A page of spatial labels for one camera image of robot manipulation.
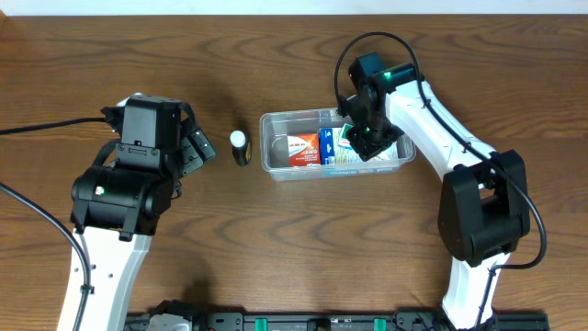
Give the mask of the clear plastic container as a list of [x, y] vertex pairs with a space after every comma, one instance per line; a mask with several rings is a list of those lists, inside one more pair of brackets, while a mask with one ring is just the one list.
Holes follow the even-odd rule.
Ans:
[[262, 166], [275, 180], [300, 180], [327, 177], [349, 177], [389, 173], [398, 170], [416, 156], [413, 142], [402, 136], [397, 142], [398, 159], [363, 162], [348, 165], [314, 165], [292, 167], [288, 160], [289, 135], [317, 133], [321, 128], [341, 128], [349, 118], [343, 118], [333, 108], [267, 113], [260, 119]]

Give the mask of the dark bottle white cap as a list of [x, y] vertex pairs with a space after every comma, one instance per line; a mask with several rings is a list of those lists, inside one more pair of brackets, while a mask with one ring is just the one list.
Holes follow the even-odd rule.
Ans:
[[230, 135], [232, 155], [237, 165], [247, 166], [252, 158], [251, 142], [243, 131], [233, 131]]

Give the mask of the blue medicine box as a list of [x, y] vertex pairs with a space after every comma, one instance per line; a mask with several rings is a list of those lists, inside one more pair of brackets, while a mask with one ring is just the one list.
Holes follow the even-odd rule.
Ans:
[[[321, 128], [319, 130], [319, 147], [322, 165], [348, 165], [364, 162], [349, 143], [345, 143], [345, 139], [343, 143], [340, 143], [340, 140], [343, 138], [341, 133], [343, 128]], [[398, 150], [396, 143], [393, 143], [390, 148], [369, 159], [368, 162], [393, 161], [397, 159]]]

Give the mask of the white green medicine box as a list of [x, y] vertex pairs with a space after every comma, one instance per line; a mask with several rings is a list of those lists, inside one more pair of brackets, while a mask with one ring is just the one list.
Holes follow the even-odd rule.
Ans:
[[350, 144], [350, 141], [347, 138], [347, 133], [352, 128], [353, 128], [353, 126], [348, 123], [346, 123], [343, 127], [340, 128], [339, 138], [338, 138], [338, 143], [337, 143], [337, 145], [340, 148], [352, 150], [352, 146]]

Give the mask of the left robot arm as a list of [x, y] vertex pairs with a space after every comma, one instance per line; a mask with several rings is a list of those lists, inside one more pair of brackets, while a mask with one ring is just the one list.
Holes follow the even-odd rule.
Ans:
[[73, 257], [58, 327], [120, 330], [157, 223], [180, 180], [216, 153], [189, 104], [137, 93], [101, 110], [118, 138], [73, 183]]

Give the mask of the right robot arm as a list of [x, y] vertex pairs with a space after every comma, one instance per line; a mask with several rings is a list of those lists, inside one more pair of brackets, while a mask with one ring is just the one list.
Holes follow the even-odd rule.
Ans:
[[437, 226], [452, 256], [441, 307], [456, 330], [486, 324], [500, 271], [530, 230], [522, 157], [499, 153], [469, 132], [415, 63], [386, 67], [372, 52], [356, 58], [348, 74], [357, 94], [339, 99], [340, 113], [354, 123], [347, 140], [363, 161], [402, 136], [423, 153], [442, 182]]

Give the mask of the red medicine box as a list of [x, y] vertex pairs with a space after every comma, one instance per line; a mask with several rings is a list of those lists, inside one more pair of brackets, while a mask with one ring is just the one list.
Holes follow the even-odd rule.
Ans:
[[289, 135], [287, 142], [290, 166], [305, 167], [321, 164], [319, 135], [316, 132]]

